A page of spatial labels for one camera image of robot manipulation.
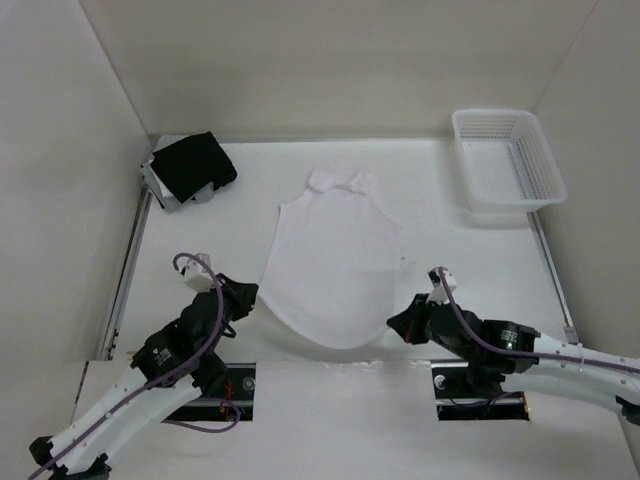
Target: white table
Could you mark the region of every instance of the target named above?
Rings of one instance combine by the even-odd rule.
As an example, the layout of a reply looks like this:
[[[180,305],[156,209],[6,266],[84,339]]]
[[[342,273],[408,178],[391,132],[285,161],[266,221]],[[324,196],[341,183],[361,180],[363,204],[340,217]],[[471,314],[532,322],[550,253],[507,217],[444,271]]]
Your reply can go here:
[[[158,148],[181,137],[162,137]],[[154,200],[118,326],[114,358],[144,340],[188,305],[193,292],[174,273],[180,251],[211,255],[214,270],[259,283],[278,219],[278,206],[297,198],[314,167],[377,174],[388,210],[404,226],[396,311],[428,292],[427,271],[438,265],[458,280],[456,299],[481,318],[509,319],[563,339],[563,314],[526,215],[481,216],[465,207],[451,144],[444,140],[358,140],[223,145],[238,179],[207,204],[168,214]],[[437,345],[405,345],[389,331],[350,351],[319,347],[280,323],[258,302],[223,339],[227,362],[307,359],[349,362],[450,358]]]
[[[162,137],[159,147],[178,138]],[[115,325],[116,360],[92,362],[78,411],[109,388],[130,352],[191,302],[193,292],[171,267],[175,253],[206,252],[215,270],[260,282],[278,205],[302,193],[314,167],[377,174],[387,210],[404,225],[396,311],[430,290],[429,269],[445,265],[465,308],[563,339],[563,310],[527,217],[469,212],[451,146],[444,140],[223,145],[238,170],[235,183],[210,203],[179,212],[151,204],[142,237],[133,242],[140,249]],[[587,404],[528,394],[530,422],[439,422],[429,362],[415,360],[451,357],[437,345],[407,346],[389,332],[356,350],[329,350],[293,333],[260,301],[234,328],[237,338],[223,339],[217,353],[226,362],[257,362],[254,421],[212,436],[152,428],[127,451],[114,479],[638,478],[616,415]],[[385,362],[336,364],[365,360]]]

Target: black cloth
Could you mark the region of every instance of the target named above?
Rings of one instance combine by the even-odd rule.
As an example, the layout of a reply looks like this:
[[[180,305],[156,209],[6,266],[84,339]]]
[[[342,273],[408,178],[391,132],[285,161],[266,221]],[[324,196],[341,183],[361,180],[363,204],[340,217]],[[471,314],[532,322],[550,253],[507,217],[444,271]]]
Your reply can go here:
[[[180,203],[210,182],[217,190],[238,176],[211,132],[191,135],[154,152],[153,156],[153,172]]]

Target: white tank top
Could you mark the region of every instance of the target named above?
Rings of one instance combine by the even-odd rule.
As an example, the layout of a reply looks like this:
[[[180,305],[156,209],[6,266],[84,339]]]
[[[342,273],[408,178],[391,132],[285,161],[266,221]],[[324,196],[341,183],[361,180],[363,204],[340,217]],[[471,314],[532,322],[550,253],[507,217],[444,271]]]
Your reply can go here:
[[[280,217],[258,295],[291,329],[346,349],[382,335],[393,315],[400,225],[376,202],[373,173],[314,171]]]

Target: wall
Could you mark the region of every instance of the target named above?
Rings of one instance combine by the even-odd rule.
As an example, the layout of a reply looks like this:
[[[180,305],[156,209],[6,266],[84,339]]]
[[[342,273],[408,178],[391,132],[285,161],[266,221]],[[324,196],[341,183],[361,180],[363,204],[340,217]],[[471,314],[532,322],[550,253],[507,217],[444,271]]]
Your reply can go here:
[[[536,113],[569,200],[544,228],[583,342],[640,357],[640,2],[600,0]],[[640,427],[627,428],[636,464]]]
[[[150,133],[433,136],[532,109],[595,0],[82,0]]]
[[[0,8],[3,382],[93,353],[149,151],[77,1],[12,5]]]

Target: basket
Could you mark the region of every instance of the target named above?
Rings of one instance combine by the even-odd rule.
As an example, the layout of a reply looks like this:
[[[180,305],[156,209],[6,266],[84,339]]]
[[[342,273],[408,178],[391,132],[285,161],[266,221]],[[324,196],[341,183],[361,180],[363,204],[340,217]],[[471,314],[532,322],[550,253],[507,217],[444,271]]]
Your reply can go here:
[[[535,115],[457,110],[451,117],[471,210],[533,212],[567,199],[556,159]]]

